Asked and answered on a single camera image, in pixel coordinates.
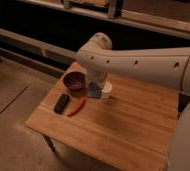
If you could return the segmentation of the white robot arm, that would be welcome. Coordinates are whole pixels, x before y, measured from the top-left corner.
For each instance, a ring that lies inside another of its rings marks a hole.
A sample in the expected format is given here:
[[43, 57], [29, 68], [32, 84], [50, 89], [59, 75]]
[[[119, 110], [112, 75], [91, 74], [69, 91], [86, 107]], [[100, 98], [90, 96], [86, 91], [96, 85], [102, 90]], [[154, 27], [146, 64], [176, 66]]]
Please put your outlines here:
[[[190, 96], [190, 47], [114, 50], [111, 39], [98, 32], [77, 51], [76, 60], [91, 80], [103, 82], [110, 72]], [[163, 171], [190, 171], [190, 102], [178, 119]]]

